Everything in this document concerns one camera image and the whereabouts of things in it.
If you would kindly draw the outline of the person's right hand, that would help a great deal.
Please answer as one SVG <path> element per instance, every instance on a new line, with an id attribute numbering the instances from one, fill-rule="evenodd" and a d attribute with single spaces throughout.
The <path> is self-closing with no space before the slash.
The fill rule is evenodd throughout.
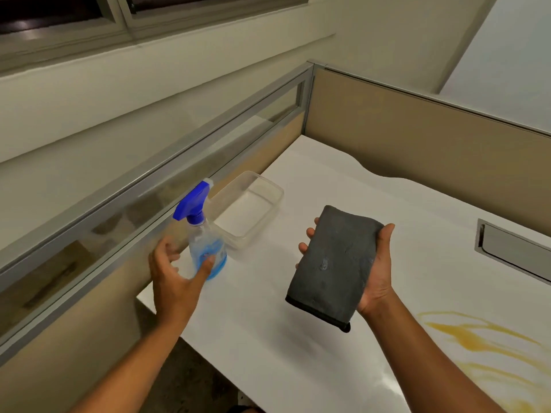
<path id="1" fill-rule="evenodd" d="M 391 257 L 378 259 L 376 255 L 357 311 L 372 325 L 376 319 L 388 317 L 391 311 L 396 312 L 397 307 L 403 309 L 403 303 L 391 284 Z"/>

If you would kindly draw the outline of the person's left hand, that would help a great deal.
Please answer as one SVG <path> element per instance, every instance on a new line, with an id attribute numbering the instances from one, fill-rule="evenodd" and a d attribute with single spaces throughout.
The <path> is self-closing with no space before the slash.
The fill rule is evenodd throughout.
<path id="1" fill-rule="evenodd" d="M 180 334 L 196 309 L 204 285 L 191 285 L 193 277 L 188 279 L 179 274 L 172 265 L 179 258 L 177 247 L 169 236 L 160 239 L 148 256 L 159 323 Z"/>

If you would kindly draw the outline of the grey microfibre cloth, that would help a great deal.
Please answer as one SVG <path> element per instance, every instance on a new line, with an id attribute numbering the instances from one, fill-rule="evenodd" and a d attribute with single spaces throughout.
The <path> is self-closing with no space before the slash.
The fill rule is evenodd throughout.
<path id="1" fill-rule="evenodd" d="M 349 333 L 382 228 L 377 220 L 325 206 L 290 282 L 287 303 Z"/>

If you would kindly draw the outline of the person's right forearm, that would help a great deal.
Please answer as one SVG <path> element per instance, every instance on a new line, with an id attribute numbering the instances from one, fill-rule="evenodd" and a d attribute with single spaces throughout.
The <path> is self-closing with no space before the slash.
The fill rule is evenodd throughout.
<path id="1" fill-rule="evenodd" d="M 437 346 L 390 287 L 365 290 L 357 308 L 411 413 L 506 413 Z"/>

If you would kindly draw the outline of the person's left forearm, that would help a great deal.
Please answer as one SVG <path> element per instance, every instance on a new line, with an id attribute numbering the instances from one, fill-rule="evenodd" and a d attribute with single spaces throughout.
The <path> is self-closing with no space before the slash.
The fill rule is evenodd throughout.
<path id="1" fill-rule="evenodd" d="M 69 413 L 138 413 L 190 317 L 177 312 L 160 319 Z"/>

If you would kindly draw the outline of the blue-capped clear spray bottle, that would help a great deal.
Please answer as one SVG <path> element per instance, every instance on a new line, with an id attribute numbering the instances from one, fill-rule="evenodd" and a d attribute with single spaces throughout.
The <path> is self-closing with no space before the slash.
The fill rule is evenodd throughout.
<path id="1" fill-rule="evenodd" d="M 210 256 L 216 257 L 207 280 L 215 278 L 222 271 L 227 260 L 224 240 L 215 229 L 210 227 L 204 211 L 213 184 L 209 178 L 201 180 L 179 201 L 172 215 L 174 220 L 185 220 L 189 225 L 189 252 L 196 271 Z"/>

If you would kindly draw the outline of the clear plastic container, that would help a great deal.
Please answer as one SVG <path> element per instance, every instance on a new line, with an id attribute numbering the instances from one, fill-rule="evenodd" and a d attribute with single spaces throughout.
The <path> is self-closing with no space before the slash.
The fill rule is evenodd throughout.
<path id="1" fill-rule="evenodd" d="M 224 243 L 241 250 L 272 221 L 283 198 L 283 188 L 245 171 L 208 199 L 205 213 Z"/>

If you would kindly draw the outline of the glass-topped desk partition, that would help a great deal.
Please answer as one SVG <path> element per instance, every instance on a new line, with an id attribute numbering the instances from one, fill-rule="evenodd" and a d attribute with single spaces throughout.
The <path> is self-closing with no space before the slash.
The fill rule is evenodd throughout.
<path id="1" fill-rule="evenodd" d="M 51 220 L 0 248 L 0 367 L 86 295 L 199 181 L 218 183 L 305 112 L 305 62 Z"/>

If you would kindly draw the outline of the beige desk partition panel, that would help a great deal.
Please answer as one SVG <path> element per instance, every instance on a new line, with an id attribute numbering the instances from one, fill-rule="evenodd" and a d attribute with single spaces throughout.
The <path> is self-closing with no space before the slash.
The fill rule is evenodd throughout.
<path id="1" fill-rule="evenodd" d="M 305 135 L 551 236 L 551 134 L 317 66 Z"/>

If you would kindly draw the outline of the yellow liquid stain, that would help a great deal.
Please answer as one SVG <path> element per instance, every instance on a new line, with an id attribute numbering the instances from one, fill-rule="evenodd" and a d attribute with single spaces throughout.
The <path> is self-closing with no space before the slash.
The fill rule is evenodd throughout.
<path id="1" fill-rule="evenodd" d="M 448 357 L 507 413 L 551 413 L 551 346 L 455 311 L 418 314 Z"/>

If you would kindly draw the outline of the window with grey frame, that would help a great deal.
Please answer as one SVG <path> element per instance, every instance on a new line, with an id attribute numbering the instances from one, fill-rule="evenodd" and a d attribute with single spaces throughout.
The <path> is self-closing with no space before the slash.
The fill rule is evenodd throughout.
<path id="1" fill-rule="evenodd" d="M 0 0 L 0 75 L 309 0 Z"/>

